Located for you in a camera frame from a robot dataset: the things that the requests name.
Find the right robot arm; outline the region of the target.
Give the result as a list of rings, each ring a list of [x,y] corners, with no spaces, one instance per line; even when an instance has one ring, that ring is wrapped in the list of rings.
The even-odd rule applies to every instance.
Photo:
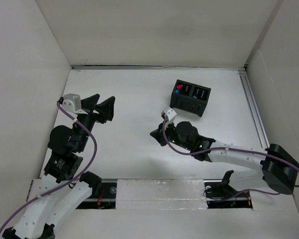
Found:
[[[201,136],[188,121],[177,125],[162,122],[150,133],[161,146],[169,145],[182,155],[198,161],[228,163],[247,168],[245,172],[229,170],[220,184],[221,192],[232,196],[238,191],[269,187],[278,194],[291,195],[296,187],[299,163],[280,145],[267,148],[243,149]]]

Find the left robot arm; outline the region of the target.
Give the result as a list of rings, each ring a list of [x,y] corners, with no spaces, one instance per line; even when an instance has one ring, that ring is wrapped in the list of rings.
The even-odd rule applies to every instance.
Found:
[[[115,97],[98,102],[100,96],[81,99],[78,94],[63,95],[58,109],[72,121],[72,127],[59,125],[49,136],[51,156],[40,179],[37,195],[11,215],[24,214],[13,227],[4,223],[4,239],[53,239],[72,212],[89,197],[101,194],[102,179],[88,171],[97,153],[92,134],[95,123],[114,117]]]

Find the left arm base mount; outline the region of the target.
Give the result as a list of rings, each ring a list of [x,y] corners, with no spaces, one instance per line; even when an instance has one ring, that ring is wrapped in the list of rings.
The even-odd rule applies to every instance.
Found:
[[[79,181],[92,186],[92,195],[81,202],[76,209],[115,209],[117,194],[117,179],[102,179],[96,174],[86,171]]]

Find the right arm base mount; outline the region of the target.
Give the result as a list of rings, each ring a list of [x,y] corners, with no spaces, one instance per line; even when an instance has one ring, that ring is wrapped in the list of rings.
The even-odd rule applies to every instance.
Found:
[[[203,196],[206,197],[208,209],[252,209],[249,191],[238,194],[229,185],[233,170],[227,171],[221,180],[205,180]]]

